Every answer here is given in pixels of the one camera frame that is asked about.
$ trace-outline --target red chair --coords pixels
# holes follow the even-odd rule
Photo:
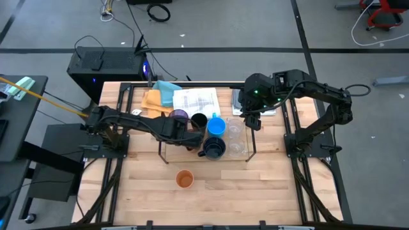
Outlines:
[[[359,5],[361,10],[367,8],[368,1],[360,0]],[[403,13],[409,9],[409,0],[379,0],[380,4],[372,5],[368,10],[368,27],[367,31],[380,27],[386,31],[390,28],[400,26],[403,23],[403,19],[400,13]]]

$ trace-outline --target white cable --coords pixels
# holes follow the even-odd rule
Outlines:
[[[102,5],[101,8],[100,8],[100,14],[101,14],[100,19],[101,19],[102,22],[110,22],[112,19],[114,19],[114,14],[107,11],[107,2],[108,2],[108,0],[105,0],[104,5]],[[103,16],[104,13],[107,14],[107,15],[110,15],[111,17],[109,19],[105,20],[104,16]]]
[[[383,43],[383,42],[390,42],[390,41],[398,40],[398,39],[404,38],[404,37],[406,37],[406,36],[409,36],[409,34],[405,34],[405,35],[403,35],[403,36],[398,36],[397,38],[392,38],[392,39],[388,39],[388,40],[384,40],[384,41],[379,41],[379,42],[374,42],[374,43],[369,43],[369,44],[361,44],[361,43],[358,43],[358,42],[355,40],[355,38],[353,37],[353,30],[354,30],[355,27],[357,26],[357,24],[358,24],[360,18],[363,16],[363,14],[366,12],[366,10],[369,9],[369,7],[372,6],[372,4],[373,4],[374,2],[375,2],[375,1],[373,1],[371,4],[369,4],[369,6],[368,6],[367,8],[365,8],[365,10],[359,15],[358,20],[356,21],[355,25],[353,25],[353,27],[352,27],[352,29],[351,29],[351,37],[352,37],[353,42],[355,42],[355,44],[360,45],[360,46],[370,46],[370,45],[376,45],[376,44]]]

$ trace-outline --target gray floor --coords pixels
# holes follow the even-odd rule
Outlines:
[[[335,0],[298,0],[311,48],[359,48],[350,30],[359,12],[335,11]],[[17,0],[0,1],[0,30],[12,14]],[[105,46],[131,46],[132,34],[121,24],[101,22],[99,0],[26,1],[0,48],[72,48],[84,35],[97,37]],[[174,0],[169,22],[150,22],[147,14],[133,9],[151,47],[295,47],[301,48],[291,3],[286,0]],[[132,28],[132,18],[123,1],[114,3],[114,13]],[[371,43],[408,32],[409,24],[386,33],[367,32],[365,17],[354,35]],[[408,48],[409,38],[371,48]],[[84,40],[81,45],[97,45]],[[14,75],[47,75],[50,93],[80,106],[89,98],[66,74],[70,54],[0,54],[0,72]],[[172,74],[193,80],[244,80],[250,74],[298,68],[307,71],[303,54],[285,53],[176,53],[156,54]],[[321,82],[345,87],[370,84],[377,77],[408,74],[409,54],[313,54]],[[163,73],[155,65],[158,73]],[[409,132],[409,87],[373,88],[353,99],[354,120],[337,126],[340,165],[354,223],[409,227],[409,156],[404,141]],[[41,102],[39,110],[66,123],[79,123],[76,115]],[[27,140],[41,145],[45,129],[57,121],[37,113]],[[35,200],[32,212],[38,220],[26,225],[17,220],[26,190],[20,193],[9,229],[32,229],[67,225],[74,201]]]

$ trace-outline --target black desk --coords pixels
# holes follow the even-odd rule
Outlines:
[[[12,82],[17,82],[25,76],[2,77]],[[36,81],[30,90],[42,95],[48,77],[30,77]],[[1,104],[0,119],[7,119],[8,127],[0,143],[0,196],[6,196],[12,190],[19,188],[26,177],[30,160],[15,159],[26,138],[39,103],[40,99],[26,95],[21,101],[11,98],[8,102]],[[3,225],[0,229],[6,229],[18,196],[19,191],[14,192],[10,196],[10,205],[4,214]]]

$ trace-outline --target black mug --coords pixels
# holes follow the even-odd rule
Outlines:
[[[218,137],[209,137],[203,143],[203,151],[197,155],[199,157],[206,156],[209,160],[220,159],[226,151],[226,143]]]
[[[201,131],[205,132],[206,131],[206,125],[207,125],[207,117],[204,114],[197,113],[194,114],[191,118],[192,122],[192,128],[195,131]]]

